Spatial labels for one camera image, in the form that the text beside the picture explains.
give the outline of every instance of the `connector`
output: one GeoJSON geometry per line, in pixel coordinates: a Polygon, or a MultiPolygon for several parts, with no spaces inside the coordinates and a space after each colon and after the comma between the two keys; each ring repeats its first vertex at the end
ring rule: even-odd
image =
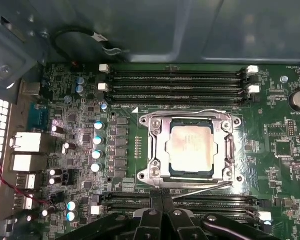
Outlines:
{"type": "Polygon", "coordinates": [[[110,73],[110,67],[108,64],[100,64],[99,65],[99,71],[102,73],[109,74],[110,73]]]}
{"type": "Polygon", "coordinates": [[[12,155],[13,168],[15,172],[33,173],[43,171],[47,168],[48,156],[18,154],[12,155]]]}
{"type": "Polygon", "coordinates": [[[259,67],[255,65],[250,65],[246,68],[246,73],[248,75],[257,74],[259,72],[259,67]]]}
{"type": "Polygon", "coordinates": [[[102,92],[109,92],[108,84],[106,83],[99,83],[98,84],[98,90],[102,92]]]}
{"type": "Polygon", "coordinates": [[[15,152],[24,153],[54,153],[56,148],[55,136],[38,132],[17,132],[10,140],[10,147],[15,152]]]}

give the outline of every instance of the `integrated circuit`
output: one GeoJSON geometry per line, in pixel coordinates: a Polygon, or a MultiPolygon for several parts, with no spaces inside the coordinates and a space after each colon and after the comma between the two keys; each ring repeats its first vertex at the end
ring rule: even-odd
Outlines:
{"type": "Polygon", "coordinates": [[[77,121],[77,114],[70,114],[68,117],[69,122],[75,122],[77,121]]]}
{"type": "Polygon", "coordinates": [[[92,182],[91,181],[86,181],[83,184],[84,189],[91,189],[92,188],[92,182]]]}
{"type": "Polygon", "coordinates": [[[82,204],[89,204],[89,198],[88,197],[81,198],[81,203],[82,204]]]}
{"type": "Polygon", "coordinates": [[[114,140],[109,141],[110,146],[118,146],[118,147],[124,147],[128,145],[128,139],[127,138],[116,138],[114,140]]]}
{"type": "Polygon", "coordinates": [[[275,142],[275,156],[277,158],[289,158],[292,156],[291,142],[277,140],[275,142]]]}
{"type": "Polygon", "coordinates": [[[110,135],[112,136],[115,136],[115,135],[118,135],[118,136],[126,136],[128,134],[128,129],[125,128],[125,127],[113,127],[111,130],[110,130],[110,135]]]}
{"type": "Polygon", "coordinates": [[[115,168],[125,168],[127,160],[126,159],[116,159],[115,160],[115,168]]]}
{"type": "Polygon", "coordinates": [[[54,110],[54,117],[61,118],[62,117],[62,110],[61,109],[55,109],[54,110]]]}
{"type": "Polygon", "coordinates": [[[84,142],[85,144],[91,143],[91,136],[87,134],[83,135],[82,142],[84,142]]]}
{"type": "Polygon", "coordinates": [[[119,178],[119,179],[125,178],[126,177],[126,170],[116,169],[115,172],[114,172],[114,177],[119,178]]]}
{"type": "Polygon", "coordinates": [[[118,125],[128,125],[128,118],[126,117],[118,117],[117,118],[118,125]]]}

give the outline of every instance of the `chip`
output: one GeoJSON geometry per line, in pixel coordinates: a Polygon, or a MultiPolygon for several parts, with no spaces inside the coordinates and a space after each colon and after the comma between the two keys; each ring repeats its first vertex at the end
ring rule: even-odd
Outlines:
{"type": "Polygon", "coordinates": [[[109,142],[110,146],[115,146],[116,145],[116,140],[110,140],[109,142]]]}
{"type": "Polygon", "coordinates": [[[67,164],[68,164],[68,165],[73,165],[74,162],[75,162],[75,160],[74,160],[73,158],[69,158],[69,159],[67,160],[67,164]]]}
{"type": "Polygon", "coordinates": [[[277,187],[277,183],[275,181],[270,182],[270,188],[275,189],[277,187]]]}
{"type": "Polygon", "coordinates": [[[89,198],[88,197],[83,197],[81,198],[82,204],[89,204],[89,198]]]}
{"type": "Polygon", "coordinates": [[[69,122],[75,122],[77,120],[77,114],[71,114],[68,117],[69,122]]]}
{"type": "Polygon", "coordinates": [[[119,136],[125,136],[128,134],[128,129],[127,128],[117,128],[116,134],[119,136]]]}
{"type": "Polygon", "coordinates": [[[112,136],[117,135],[117,129],[112,128],[112,129],[110,130],[110,135],[112,135],[112,136]]]}
{"type": "Polygon", "coordinates": [[[115,156],[116,157],[126,157],[127,156],[127,150],[125,148],[117,148],[115,150],[115,156]]]}
{"type": "Polygon", "coordinates": [[[117,121],[116,120],[111,120],[110,121],[110,125],[111,126],[116,126],[117,125],[117,121]]]}
{"type": "Polygon", "coordinates": [[[86,182],[83,184],[83,188],[84,188],[84,189],[91,189],[91,188],[92,188],[92,182],[91,182],[91,181],[86,181],[86,182]]]}
{"type": "Polygon", "coordinates": [[[290,141],[276,141],[275,152],[277,158],[287,158],[292,156],[290,141]]]}
{"type": "Polygon", "coordinates": [[[126,167],[126,159],[116,159],[114,166],[116,168],[125,168],[126,167]]]}
{"type": "Polygon", "coordinates": [[[56,118],[61,118],[61,116],[62,116],[62,110],[60,110],[60,109],[54,110],[54,116],[56,118]]]}
{"type": "Polygon", "coordinates": [[[79,220],[79,224],[80,225],[87,225],[87,219],[85,217],[80,217],[80,220],[79,220]]]}
{"type": "Polygon", "coordinates": [[[127,146],[128,140],[126,138],[117,138],[115,144],[117,146],[127,146]]]}
{"type": "Polygon", "coordinates": [[[126,177],[126,170],[115,170],[114,177],[119,178],[119,179],[125,178],[126,177]]]}
{"type": "Polygon", "coordinates": [[[91,143],[91,136],[90,135],[83,135],[82,141],[84,143],[91,143]]]}
{"type": "Polygon", "coordinates": [[[128,125],[128,118],[126,117],[118,117],[117,118],[118,125],[128,125]]]}
{"type": "Polygon", "coordinates": [[[108,177],[114,177],[115,176],[115,172],[113,171],[108,171],[108,174],[107,174],[108,177]]]}

